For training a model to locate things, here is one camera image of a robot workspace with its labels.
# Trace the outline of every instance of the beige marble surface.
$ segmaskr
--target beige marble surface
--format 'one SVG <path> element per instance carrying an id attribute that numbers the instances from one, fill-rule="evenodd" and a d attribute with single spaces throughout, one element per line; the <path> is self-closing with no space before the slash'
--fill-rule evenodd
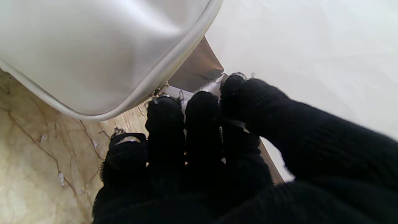
<path id="1" fill-rule="evenodd" d="M 140 105 L 104 122 L 56 111 L 0 70 L 0 224 L 90 223 L 114 127 L 145 129 Z"/>

